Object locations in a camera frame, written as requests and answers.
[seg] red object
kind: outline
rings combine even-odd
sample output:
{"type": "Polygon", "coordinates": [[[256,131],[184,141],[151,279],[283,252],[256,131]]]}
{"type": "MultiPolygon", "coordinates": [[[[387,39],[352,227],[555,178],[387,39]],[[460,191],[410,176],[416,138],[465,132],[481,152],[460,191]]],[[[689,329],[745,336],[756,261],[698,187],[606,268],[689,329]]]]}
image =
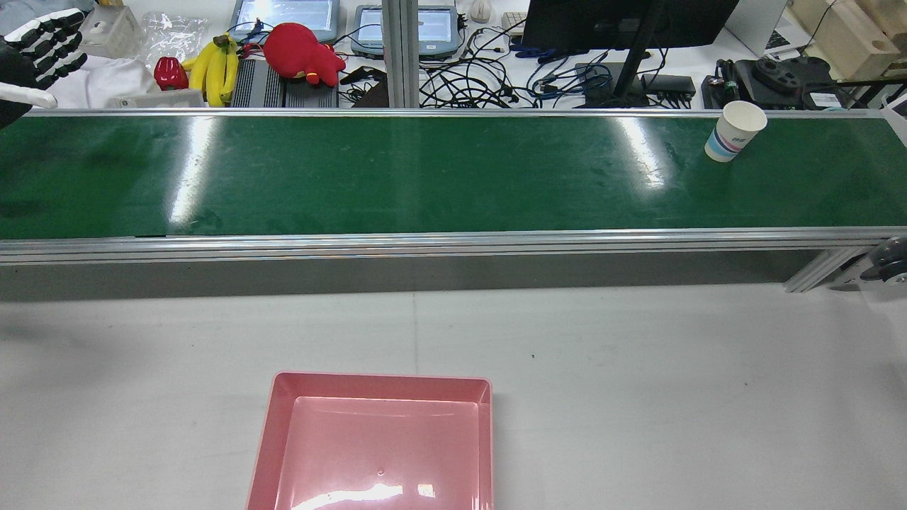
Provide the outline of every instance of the red object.
{"type": "Polygon", "coordinates": [[[264,45],[265,60],[284,78],[306,78],[317,85],[337,85],[337,73],[346,63],[330,44],[318,42],[311,30],[298,23],[281,23],[268,35],[264,45]]]}
{"type": "Polygon", "coordinates": [[[282,372],[248,510],[490,510],[492,387],[282,372]]]}
{"type": "Polygon", "coordinates": [[[174,56],[163,56],[154,66],[154,81],[163,91],[175,91],[189,88],[189,76],[182,68],[180,60],[174,56]]]}

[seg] white table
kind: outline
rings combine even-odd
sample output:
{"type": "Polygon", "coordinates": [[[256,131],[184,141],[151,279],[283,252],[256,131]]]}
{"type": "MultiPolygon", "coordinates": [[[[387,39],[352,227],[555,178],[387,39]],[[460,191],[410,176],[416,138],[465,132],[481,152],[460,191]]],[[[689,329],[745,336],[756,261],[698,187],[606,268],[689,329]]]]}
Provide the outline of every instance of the white table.
{"type": "MultiPolygon", "coordinates": [[[[173,268],[206,285],[193,272],[173,268]]],[[[489,378],[498,510],[904,508],[907,301],[872,299],[733,285],[4,302],[0,507],[239,510],[271,378],[307,370],[489,378]]]]}
{"type": "MultiPolygon", "coordinates": [[[[128,0],[127,3],[135,13],[137,19],[141,19],[148,11],[163,11],[173,15],[206,17],[209,19],[210,24],[208,32],[205,34],[205,41],[209,40],[214,35],[221,34],[223,30],[230,26],[233,6],[235,4],[233,0],[199,0],[195,2],[185,2],[181,0],[128,0]]],[[[341,24],[340,29],[338,30],[340,34],[346,34],[355,28],[354,17],[356,6],[365,3],[368,2],[366,0],[341,0],[341,19],[346,22],[341,24]]],[[[420,4],[456,5],[459,12],[468,13],[472,3],[469,1],[454,3],[452,0],[421,0],[420,4]]],[[[489,23],[483,25],[470,20],[466,31],[466,37],[478,28],[500,25],[501,14],[504,12],[525,12],[528,7],[529,2],[527,0],[493,0],[493,13],[489,23]]],[[[506,48],[506,41],[502,38],[498,39],[490,47],[495,46],[506,48]]],[[[339,43],[336,46],[336,49],[338,52],[352,53],[350,51],[348,39],[339,43]]],[[[658,52],[652,50],[652,53],[653,56],[651,58],[643,61],[641,69],[645,70],[658,67],[658,64],[660,63],[658,52]]],[[[590,52],[586,55],[574,56],[561,69],[570,69],[574,64],[587,63],[599,54],[600,52],[590,52]]],[[[623,63],[626,55],[626,51],[611,52],[610,56],[605,60],[605,63],[623,63]]],[[[500,55],[492,52],[484,52],[483,56],[496,58],[500,55]]],[[[693,84],[698,88],[705,77],[714,72],[715,60],[719,58],[741,60],[755,59],[756,56],[731,33],[727,30],[722,30],[715,43],[709,46],[675,48],[670,50],[668,53],[668,62],[661,72],[663,74],[690,76],[693,79],[693,84]]],[[[530,77],[530,74],[532,74],[537,67],[537,63],[534,59],[519,59],[513,54],[505,55],[501,59],[501,62],[506,65],[508,76],[511,78],[513,84],[517,86],[524,86],[527,79],[530,77]]],[[[384,63],[380,60],[351,57],[347,61],[346,70],[348,72],[353,71],[360,65],[384,68],[384,63]]],[[[544,76],[547,70],[553,69],[555,65],[556,64],[547,65],[537,77],[544,76]]],[[[584,100],[582,96],[565,97],[558,102],[557,107],[558,109],[573,108],[583,103],[584,100]]],[[[341,102],[341,105],[349,106],[349,103],[341,102]]],[[[551,108],[552,105],[553,101],[545,103],[546,108],[551,108]]],[[[694,109],[702,108],[702,99],[699,96],[699,93],[697,93],[697,96],[693,99],[692,106],[694,109]]]]}

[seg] plastic bag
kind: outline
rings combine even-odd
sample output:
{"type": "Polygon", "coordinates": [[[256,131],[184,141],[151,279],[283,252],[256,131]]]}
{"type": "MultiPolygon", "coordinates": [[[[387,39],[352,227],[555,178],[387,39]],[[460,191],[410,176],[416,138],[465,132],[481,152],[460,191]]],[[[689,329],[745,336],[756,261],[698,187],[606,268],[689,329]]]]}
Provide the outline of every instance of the plastic bag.
{"type": "Polygon", "coordinates": [[[141,19],[145,43],[139,51],[139,59],[145,62],[149,71],[154,72],[154,66],[163,56],[175,56],[180,61],[191,58],[201,51],[201,37],[207,27],[206,18],[149,12],[141,19]]]}

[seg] white cloth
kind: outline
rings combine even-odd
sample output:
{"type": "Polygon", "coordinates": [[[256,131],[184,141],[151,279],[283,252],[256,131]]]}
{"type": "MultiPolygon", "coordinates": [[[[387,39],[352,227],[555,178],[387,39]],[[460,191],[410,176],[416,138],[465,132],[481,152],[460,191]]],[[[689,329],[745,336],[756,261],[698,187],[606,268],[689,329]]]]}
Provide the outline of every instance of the white cloth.
{"type": "Polygon", "coordinates": [[[82,69],[57,80],[47,92],[59,108],[115,108],[115,99],[159,90],[145,64],[128,58],[89,56],[82,69]]]}

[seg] bunch of bananas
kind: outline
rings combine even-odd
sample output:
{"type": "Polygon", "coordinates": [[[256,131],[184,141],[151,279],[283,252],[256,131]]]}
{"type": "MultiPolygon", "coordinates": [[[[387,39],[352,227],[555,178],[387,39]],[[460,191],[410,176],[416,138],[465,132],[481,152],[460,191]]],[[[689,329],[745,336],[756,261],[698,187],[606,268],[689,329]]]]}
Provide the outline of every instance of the bunch of bananas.
{"type": "Polygon", "coordinates": [[[232,37],[218,35],[199,56],[182,63],[182,68],[190,73],[189,88],[202,91],[209,106],[230,102],[239,71],[238,49],[232,37]]]}

